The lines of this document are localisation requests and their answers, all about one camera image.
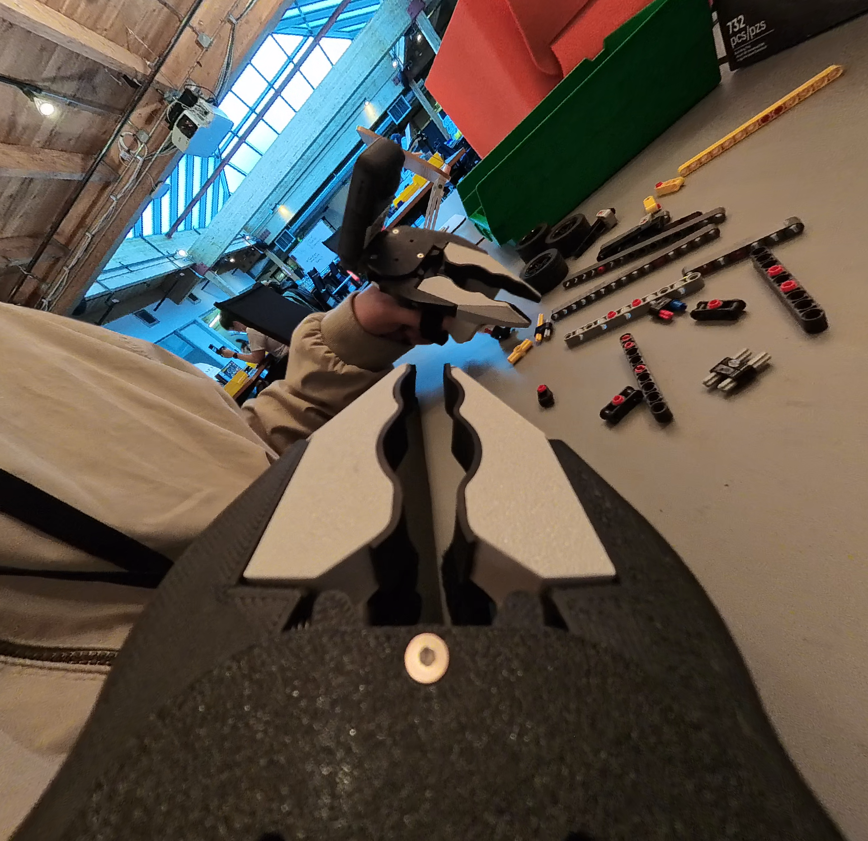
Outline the black beam two red pins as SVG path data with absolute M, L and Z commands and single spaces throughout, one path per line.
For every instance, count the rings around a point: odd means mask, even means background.
M 773 253 L 758 246 L 752 249 L 750 259 L 761 280 L 805 334 L 817 335 L 828 329 L 825 310 Z

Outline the dark toy car box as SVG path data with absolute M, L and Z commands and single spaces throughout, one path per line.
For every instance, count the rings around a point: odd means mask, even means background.
M 712 0 L 729 68 L 754 65 L 867 11 L 867 0 Z

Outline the light grey long toy beam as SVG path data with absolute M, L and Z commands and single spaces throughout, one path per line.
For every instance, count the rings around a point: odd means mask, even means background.
M 681 300 L 698 292 L 704 285 L 705 279 L 703 275 L 698 271 L 690 271 L 689 274 L 676 282 L 670 283 L 653 293 L 648 293 L 642 298 L 633 299 L 616 310 L 606 312 L 602 317 L 597 318 L 593 322 L 570 331 L 564 336 L 563 342 L 570 349 L 585 345 L 599 336 L 615 331 L 627 323 L 647 316 L 656 308 L 657 304 L 667 304 L 671 300 Z

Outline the ceiling mounted device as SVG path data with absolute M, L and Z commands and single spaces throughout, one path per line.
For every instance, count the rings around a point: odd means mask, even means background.
M 233 120 L 195 87 L 185 87 L 167 112 L 169 141 L 178 151 L 200 158 L 219 152 Z

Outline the black double toy beam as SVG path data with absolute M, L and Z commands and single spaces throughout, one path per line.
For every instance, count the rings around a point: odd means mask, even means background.
M 647 256 L 655 250 L 661 250 L 672 246 L 679 239 L 686 239 L 705 227 L 719 226 L 726 220 L 727 210 L 723 206 L 711 209 L 706 213 L 697 213 L 690 217 L 683 217 L 677 222 L 655 234 L 612 252 L 602 251 L 598 254 L 598 263 L 621 264 L 637 260 Z

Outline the red plastic tote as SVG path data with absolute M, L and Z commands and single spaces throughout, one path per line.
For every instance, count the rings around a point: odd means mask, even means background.
M 484 158 L 654 0 L 458 0 L 426 86 Z

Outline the wooden desk lamp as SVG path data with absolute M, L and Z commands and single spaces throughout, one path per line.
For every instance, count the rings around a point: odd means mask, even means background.
M 446 186 L 453 183 L 452 165 L 459 162 L 463 151 L 438 165 L 369 128 L 357 126 L 356 130 L 363 151 L 353 166 L 344 209 L 344 237 L 365 248 L 385 228 L 409 224 L 405 215 L 389 215 L 404 172 L 422 180 L 417 192 L 428 193 L 423 227 L 434 229 Z

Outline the long yellow toy beam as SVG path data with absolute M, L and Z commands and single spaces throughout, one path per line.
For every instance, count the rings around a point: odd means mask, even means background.
M 758 132 L 781 115 L 791 111 L 805 99 L 818 93 L 844 74 L 844 66 L 832 64 L 816 76 L 793 89 L 790 93 L 778 99 L 775 103 L 754 115 L 734 130 L 713 142 L 710 146 L 695 154 L 678 167 L 678 177 L 685 179 L 700 167 L 720 157 L 724 152 Z

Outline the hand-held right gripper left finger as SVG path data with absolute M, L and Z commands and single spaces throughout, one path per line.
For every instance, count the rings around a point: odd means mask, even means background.
M 244 583 L 339 591 L 373 625 L 440 620 L 416 382 L 399 365 L 307 438 Z

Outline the grey black axle connector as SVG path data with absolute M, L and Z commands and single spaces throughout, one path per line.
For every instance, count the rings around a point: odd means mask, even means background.
M 770 353 L 766 351 L 740 350 L 716 363 L 703 379 L 702 385 L 708 391 L 720 391 L 731 396 L 751 385 L 767 369 L 771 359 Z

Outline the person's left forearm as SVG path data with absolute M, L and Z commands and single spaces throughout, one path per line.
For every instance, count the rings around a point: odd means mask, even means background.
M 243 407 L 271 462 L 388 376 L 411 349 L 366 334 L 351 302 L 304 319 L 292 336 L 285 377 Z

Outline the black beam three red pins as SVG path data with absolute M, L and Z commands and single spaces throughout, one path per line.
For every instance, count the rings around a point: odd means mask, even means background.
M 619 343 L 634 374 L 636 388 L 642 394 L 652 417 L 660 425 L 672 423 L 674 416 L 668 401 L 663 396 L 654 375 L 648 369 L 646 360 L 632 333 L 627 332 L 620 336 Z

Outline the green storage bin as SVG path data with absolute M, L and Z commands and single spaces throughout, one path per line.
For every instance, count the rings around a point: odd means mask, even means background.
M 566 217 L 721 82 L 709 0 L 653 0 L 459 183 L 503 244 Z

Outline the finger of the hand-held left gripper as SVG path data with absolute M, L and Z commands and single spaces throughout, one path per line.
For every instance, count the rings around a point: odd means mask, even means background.
M 493 300 L 501 291 L 533 302 L 541 299 L 537 289 L 477 246 L 450 240 L 441 251 L 441 277 L 448 284 L 439 288 L 440 297 L 452 304 L 480 304 L 482 298 Z
M 530 325 L 529 317 L 513 304 L 457 286 L 443 276 L 423 280 L 415 291 L 423 339 L 443 345 L 451 338 L 468 342 L 490 327 L 507 330 Z

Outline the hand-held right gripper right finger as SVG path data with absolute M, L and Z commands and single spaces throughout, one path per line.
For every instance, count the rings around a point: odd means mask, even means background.
M 548 436 L 452 365 L 443 368 L 443 399 L 462 469 L 441 566 L 450 621 L 487 625 L 512 594 L 615 582 Z

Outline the grey desk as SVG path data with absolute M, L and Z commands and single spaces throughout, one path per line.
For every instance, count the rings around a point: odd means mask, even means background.
M 674 413 L 637 410 L 610 429 L 603 403 L 630 382 L 618 333 L 570 349 L 566 331 L 629 291 L 557 326 L 516 366 L 506 345 L 415 349 L 438 551 L 450 542 L 460 468 L 441 398 L 461 367 L 549 437 L 560 439 L 675 548 L 711 596 L 749 666 L 778 736 L 849 839 L 866 839 L 866 15 L 722 84 L 578 206 L 613 206 L 634 226 L 657 182 L 783 94 L 832 65 L 844 74 L 663 199 L 673 217 L 726 208 L 719 239 L 642 282 L 654 290 L 780 227 L 805 232 L 775 254 L 822 308 L 805 334 L 749 261 L 710 276 L 698 298 L 742 298 L 733 324 L 627 326 Z M 731 396 L 702 381 L 743 349 L 772 359 Z M 545 383 L 555 405 L 543 409 Z

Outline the person's beige jacket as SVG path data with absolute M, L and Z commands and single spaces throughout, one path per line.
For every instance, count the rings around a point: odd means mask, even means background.
M 2 305 L 2 469 L 175 561 L 276 459 L 166 350 Z M 2 576 L 2 835 L 75 743 L 153 593 Z

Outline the person's left hand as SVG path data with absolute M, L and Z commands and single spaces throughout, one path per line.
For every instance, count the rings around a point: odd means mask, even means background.
M 373 283 L 353 295 L 353 314 L 368 334 L 413 347 L 433 343 L 421 331 L 422 313 L 399 304 Z

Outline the short grey beam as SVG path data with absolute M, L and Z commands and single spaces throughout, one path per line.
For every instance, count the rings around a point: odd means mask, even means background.
M 754 239 L 742 246 L 729 250 L 720 257 L 697 265 L 693 268 L 685 268 L 682 271 L 682 277 L 688 278 L 697 274 L 705 279 L 711 275 L 732 267 L 737 263 L 747 260 L 754 251 L 771 250 L 778 246 L 784 245 L 799 236 L 805 231 L 805 224 L 799 217 L 789 217 L 781 228 L 770 232 L 765 236 Z

